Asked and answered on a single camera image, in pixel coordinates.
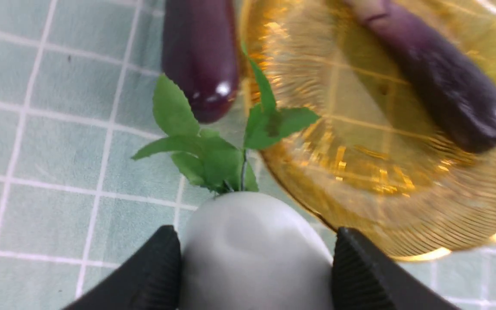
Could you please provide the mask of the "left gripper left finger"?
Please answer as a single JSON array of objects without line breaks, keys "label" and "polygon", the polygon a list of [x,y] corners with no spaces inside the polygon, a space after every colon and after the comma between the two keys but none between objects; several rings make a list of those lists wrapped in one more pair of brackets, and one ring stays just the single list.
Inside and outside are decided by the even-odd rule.
[{"label": "left gripper left finger", "polygon": [[176,310],[181,273],[177,231],[163,225],[126,262],[65,310]]}]

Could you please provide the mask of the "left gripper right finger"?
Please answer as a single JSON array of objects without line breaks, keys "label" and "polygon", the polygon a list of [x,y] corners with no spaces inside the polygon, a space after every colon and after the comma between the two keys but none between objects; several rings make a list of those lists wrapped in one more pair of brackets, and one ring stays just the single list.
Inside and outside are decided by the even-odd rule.
[{"label": "left gripper right finger", "polygon": [[355,228],[341,227],[332,266],[337,310],[455,310]]}]

